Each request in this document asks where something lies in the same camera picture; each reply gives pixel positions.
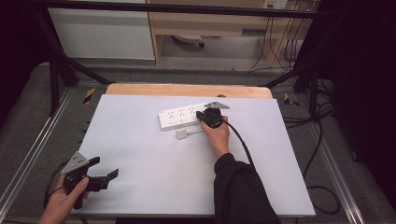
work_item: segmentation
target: white cabinet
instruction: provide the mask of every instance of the white cabinet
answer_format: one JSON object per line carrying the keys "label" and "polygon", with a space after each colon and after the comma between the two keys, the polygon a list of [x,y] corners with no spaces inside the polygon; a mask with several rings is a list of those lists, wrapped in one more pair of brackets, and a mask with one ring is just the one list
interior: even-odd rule
{"label": "white cabinet", "polygon": [[69,57],[154,60],[147,12],[49,8],[49,14]]}

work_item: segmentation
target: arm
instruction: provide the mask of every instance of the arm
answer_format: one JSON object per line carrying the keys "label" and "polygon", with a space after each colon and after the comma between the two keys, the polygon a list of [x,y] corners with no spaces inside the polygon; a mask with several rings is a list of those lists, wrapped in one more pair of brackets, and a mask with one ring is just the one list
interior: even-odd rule
{"label": "arm", "polygon": [[72,211],[73,205],[78,196],[84,193],[88,185],[88,177],[82,179],[76,187],[67,195],[64,189],[60,189],[64,185],[64,175],[62,175],[56,184],[55,192],[49,198],[49,203],[43,216],[40,218],[39,224],[61,224],[64,223],[67,216]]}
{"label": "arm", "polygon": [[257,172],[230,153],[228,126],[223,123],[211,129],[201,122],[201,127],[218,158],[214,184],[216,223],[280,223]]}

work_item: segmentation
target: white power strip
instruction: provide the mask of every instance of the white power strip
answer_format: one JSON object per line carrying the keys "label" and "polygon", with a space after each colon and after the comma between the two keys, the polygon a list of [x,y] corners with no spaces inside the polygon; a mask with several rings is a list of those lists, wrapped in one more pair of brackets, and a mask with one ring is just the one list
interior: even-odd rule
{"label": "white power strip", "polygon": [[196,112],[204,111],[206,109],[206,104],[207,103],[186,105],[160,111],[158,116],[160,117],[161,131],[175,130],[198,124],[199,120],[196,116]]}

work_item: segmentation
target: cabinet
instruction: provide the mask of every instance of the cabinet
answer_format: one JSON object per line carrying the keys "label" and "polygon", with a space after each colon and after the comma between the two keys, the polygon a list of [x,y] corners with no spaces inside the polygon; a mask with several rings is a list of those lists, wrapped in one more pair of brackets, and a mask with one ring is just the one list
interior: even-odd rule
{"label": "cabinet", "polygon": [[[148,4],[167,5],[193,5],[211,7],[250,7],[263,8],[263,0],[147,0]],[[285,9],[307,10],[313,9],[311,1],[288,1]],[[256,35],[242,35],[244,29],[265,30],[270,20],[265,38],[264,56],[271,67],[277,67],[275,54],[269,47],[269,32],[272,19],[248,16],[227,15],[200,15],[183,13],[149,13],[151,36],[153,40],[154,54],[157,63],[161,63],[161,53],[164,35],[206,35],[206,36],[246,36],[258,38],[263,43],[263,37]],[[310,26],[311,20],[274,18],[271,42],[276,55],[278,55],[287,39],[292,39],[296,31],[296,39],[304,40],[305,34]]]}

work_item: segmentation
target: gray floor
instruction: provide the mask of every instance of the gray floor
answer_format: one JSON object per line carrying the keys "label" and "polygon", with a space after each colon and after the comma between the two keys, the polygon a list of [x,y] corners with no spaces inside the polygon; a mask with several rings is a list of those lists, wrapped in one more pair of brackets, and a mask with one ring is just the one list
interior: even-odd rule
{"label": "gray floor", "polygon": [[[225,39],[227,52],[221,53],[224,46],[219,44],[219,38],[209,38],[205,52],[196,46],[175,42],[172,38],[165,40],[163,49],[163,64],[160,66],[137,66],[135,69],[93,68],[100,75],[121,82],[155,82],[155,83],[191,83],[191,84],[223,84],[248,85],[263,84],[278,76],[282,71],[261,71],[248,74],[247,71],[260,55],[257,51],[257,42],[252,39],[237,40]],[[81,79],[89,78],[79,75]],[[300,106],[285,105],[284,93],[290,94],[291,100],[297,100],[287,87],[294,80],[285,82],[282,87],[275,88],[274,97],[279,102],[283,116],[301,118],[304,111]],[[36,220],[42,213],[42,197],[48,177],[53,168],[61,161],[67,160],[78,150],[78,141],[83,140],[84,132],[89,127],[87,121],[92,118],[100,95],[105,92],[106,86],[96,87],[95,94],[88,105],[82,103],[89,87],[78,87],[72,91],[70,101],[61,116],[59,123],[39,155],[32,171],[23,184],[14,204],[8,211],[7,219],[27,217]],[[39,135],[50,111],[50,84],[46,67],[38,67],[32,74],[21,99],[9,113],[7,122],[0,130],[0,192],[4,192],[12,176],[17,172],[30,146]],[[328,117],[323,121],[324,137],[332,150],[347,184],[361,210],[366,223],[396,223],[396,214],[389,206],[385,196],[373,180],[370,172],[363,163],[351,159],[350,148],[343,135],[337,119]],[[312,130],[305,125],[289,129],[290,141],[296,154],[300,168],[303,170],[315,148],[316,141]],[[318,154],[308,172],[306,185],[322,185],[333,189],[332,181]],[[333,199],[326,193],[311,191],[313,203],[326,209],[334,208]],[[294,219],[282,219],[284,223],[294,222]],[[346,213],[341,210],[336,215],[325,215],[317,211],[315,217],[299,218],[301,223],[348,223]]]}

